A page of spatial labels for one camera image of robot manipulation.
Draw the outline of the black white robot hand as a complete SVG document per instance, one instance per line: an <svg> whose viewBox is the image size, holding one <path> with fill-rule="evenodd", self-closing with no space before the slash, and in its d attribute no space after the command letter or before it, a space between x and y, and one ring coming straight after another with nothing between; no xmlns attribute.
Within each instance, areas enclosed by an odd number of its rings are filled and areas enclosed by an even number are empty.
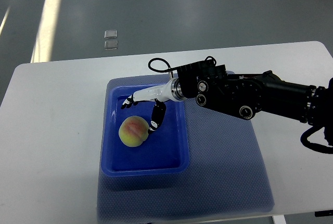
<svg viewBox="0 0 333 224"><path fill-rule="evenodd" d="M166 84L152 86L146 89L138 90L129 96L121 105L121 109L130 108L140 102L154 102L151 113L148 134L155 132L163 123L166 105L165 102L181 102L186 97L182 93L178 78L170 79Z"/></svg>

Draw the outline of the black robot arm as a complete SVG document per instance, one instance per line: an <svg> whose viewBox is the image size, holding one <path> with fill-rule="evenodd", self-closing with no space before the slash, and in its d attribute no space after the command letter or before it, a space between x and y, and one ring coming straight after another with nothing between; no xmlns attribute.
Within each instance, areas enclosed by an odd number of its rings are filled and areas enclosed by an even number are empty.
<svg viewBox="0 0 333 224"><path fill-rule="evenodd" d="M300 137L303 146L332 154L332 82L328 87L281 80L272 71L261 74L228 74L212 56L192 64L168 67L177 78L158 90L157 104L166 99L194 98L204 108L244 120L266 113L308 123Z"/></svg>

